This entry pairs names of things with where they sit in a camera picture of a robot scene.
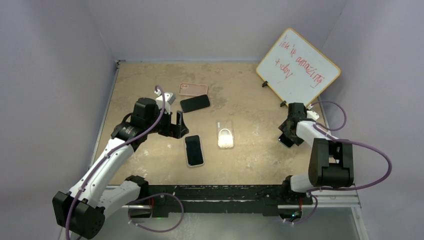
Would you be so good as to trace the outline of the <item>clear magsafe phone case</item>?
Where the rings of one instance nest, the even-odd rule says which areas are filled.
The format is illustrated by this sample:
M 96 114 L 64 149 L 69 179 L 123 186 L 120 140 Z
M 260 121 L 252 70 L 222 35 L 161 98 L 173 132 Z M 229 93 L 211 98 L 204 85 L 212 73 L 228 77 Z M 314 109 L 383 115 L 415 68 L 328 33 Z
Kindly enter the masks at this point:
M 234 147 L 234 130 L 231 120 L 217 121 L 217 145 L 220 149 L 232 149 Z

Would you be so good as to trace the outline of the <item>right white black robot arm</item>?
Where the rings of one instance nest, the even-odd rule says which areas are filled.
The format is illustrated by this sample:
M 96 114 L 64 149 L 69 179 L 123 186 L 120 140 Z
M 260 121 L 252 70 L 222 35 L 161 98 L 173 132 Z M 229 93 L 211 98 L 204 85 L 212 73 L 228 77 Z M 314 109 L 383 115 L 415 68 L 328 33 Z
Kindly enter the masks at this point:
M 344 188 L 354 183 L 353 146 L 337 141 L 317 123 L 318 115 L 307 110 L 303 103 L 288 104 L 286 120 L 278 127 L 278 141 L 287 148 L 303 143 L 311 147 L 308 170 L 288 176 L 280 196 L 288 204 L 301 193 L 321 187 Z

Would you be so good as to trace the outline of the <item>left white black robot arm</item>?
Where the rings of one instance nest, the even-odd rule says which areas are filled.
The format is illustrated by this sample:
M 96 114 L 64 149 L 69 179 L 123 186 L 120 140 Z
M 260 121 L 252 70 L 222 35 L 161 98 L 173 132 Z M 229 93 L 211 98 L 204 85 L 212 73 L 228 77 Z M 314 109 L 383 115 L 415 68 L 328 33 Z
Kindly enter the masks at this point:
M 71 239 L 71 233 L 92 239 L 105 220 L 127 203 L 142 205 L 148 200 L 153 203 L 154 199 L 169 196 L 166 192 L 151 193 L 149 183 L 136 175 L 127 177 L 114 190 L 106 188 L 121 165 L 147 140 L 148 134 L 180 139 L 189 132 L 181 111 L 177 112 L 177 122 L 171 123 L 170 106 L 174 100 L 171 93 L 156 99 L 139 98 L 133 112 L 114 128 L 103 153 L 87 173 L 69 191 L 56 193 L 52 199 L 53 209 L 57 223 L 65 229 L 66 239 Z

